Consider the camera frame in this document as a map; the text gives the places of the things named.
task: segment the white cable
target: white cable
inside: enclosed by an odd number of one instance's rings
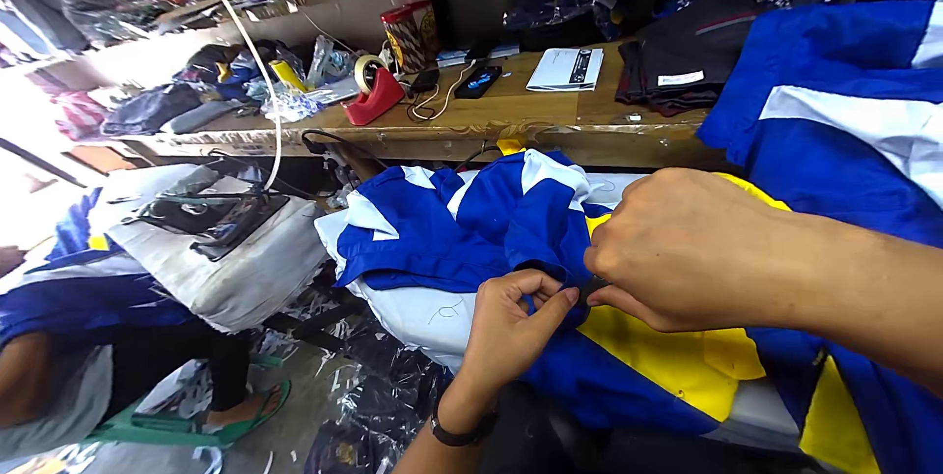
[[[350,51],[351,51],[351,54],[357,54],[357,51],[356,51],[356,50],[354,50],[353,48],[351,48],[351,47],[349,47],[349,46],[346,46],[346,45],[344,44],[344,42],[342,42],[342,41],[339,40],[338,38],[332,36],[331,34],[325,32],[323,28],[319,27],[318,24],[315,23],[314,20],[311,19],[311,17],[310,17],[307,13],[305,13],[304,10],[302,10],[302,8],[299,7],[298,10],[300,11],[301,15],[303,15],[303,16],[305,17],[305,19],[307,19],[307,22],[313,24],[313,25],[314,25],[314,28],[317,28],[317,29],[318,29],[318,32],[320,32],[320,33],[324,34],[325,36],[327,36],[328,39],[331,39],[331,40],[333,40],[333,41],[336,41],[337,43],[340,43],[340,46],[343,46],[343,47],[346,48],[347,50],[350,50]]]
[[[422,115],[420,115],[420,114],[418,114],[418,113],[416,112],[416,110],[417,110],[418,108],[420,108],[420,107],[422,107],[422,106],[428,104],[430,100],[432,100],[433,98],[436,97],[437,94],[439,94],[439,85],[437,84],[437,85],[436,85],[436,94],[433,94],[432,96],[430,96],[429,98],[427,98],[427,99],[426,99],[424,102],[422,102],[421,104],[418,104],[417,106],[413,107],[413,109],[412,109],[413,114],[416,115],[417,118],[421,118],[422,120],[436,120],[437,118],[439,118],[440,115],[442,115],[442,113],[444,113],[445,110],[448,109],[448,107],[449,107],[449,97],[452,96],[452,92],[455,90],[455,87],[458,87],[458,84],[462,82],[462,77],[465,76],[465,72],[468,71],[469,69],[471,69],[472,67],[474,67],[474,61],[472,61],[471,63],[469,63],[469,66],[467,66],[467,67],[465,67],[464,69],[462,69],[462,72],[458,73],[458,80],[456,80],[456,81],[452,84],[452,87],[449,88],[449,92],[448,92],[447,94],[445,94],[445,104],[442,106],[442,110],[441,110],[441,111],[439,111],[438,113],[436,113],[436,114],[434,114],[434,115],[432,115],[432,116],[422,116]]]
[[[247,32],[245,27],[242,25],[242,21],[240,20],[239,15],[236,14],[236,10],[233,10],[232,5],[229,4],[229,0],[221,1],[222,5],[225,6],[229,11],[229,16],[232,17],[233,22],[236,23],[236,28],[238,28],[240,34],[242,34],[242,39],[245,40],[245,44],[249,47],[249,51],[252,52],[252,57],[255,58],[255,63],[258,64],[258,69],[262,71],[262,77],[265,78],[265,84],[269,86],[269,96],[272,98],[272,110],[276,115],[276,162],[272,166],[272,173],[269,174],[269,179],[265,181],[265,186],[263,187],[263,190],[269,190],[272,188],[272,183],[276,181],[278,167],[282,163],[282,114],[278,107],[276,87],[272,84],[272,79],[269,78],[269,71],[266,69],[265,63],[262,62],[262,57],[258,55],[258,50],[255,49],[255,44],[252,43],[252,38],[249,37],[249,32]]]

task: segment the black pants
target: black pants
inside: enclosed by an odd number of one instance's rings
[[[194,320],[171,327],[120,328],[113,339],[111,402],[103,421],[192,359],[209,359],[211,410],[225,411],[245,399],[250,349],[246,335],[224,335]]]

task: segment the tape roll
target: tape roll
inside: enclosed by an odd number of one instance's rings
[[[373,55],[361,56],[358,58],[357,64],[354,65],[354,81],[357,82],[357,86],[360,87],[363,94],[370,94],[372,91],[373,73],[375,73],[377,67],[388,68],[383,63],[383,59]]]

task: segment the foot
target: foot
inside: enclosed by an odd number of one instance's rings
[[[242,404],[239,404],[224,412],[209,412],[209,416],[206,418],[206,424],[208,426],[222,427],[226,426],[227,424],[253,420],[255,419],[255,414],[258,413],[258,407],[262,405],[262,402],[265,402],[265,397],[268,395],[268,393],[256,393],[249,395],[248,398],[242,401]],[[269,396],[269,401],[265,403],[265,407],[262,409],[262,417],[267,416],[276,410],[278,407],[278,401],[281,399],[281,397],[282,386],[279,384],[272,390],[272,395]]]

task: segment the human hand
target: human hand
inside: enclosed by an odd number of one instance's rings
[[[534,299],[533,315],[527,315],[525,295]],[[534,363],[578,297],[576,288],[560,291],[560,282],[536,269],[479,286],[465,359],[440,404],[442,427],[474,428],[502,385]]]
[[[817,259],[827,236],[820,220],[772,208],[706,172],[659,170],[626,187],[596,228],[585,265],[613,285],[587,302],[661,332],[786,326],[813,275],[807,259]]]

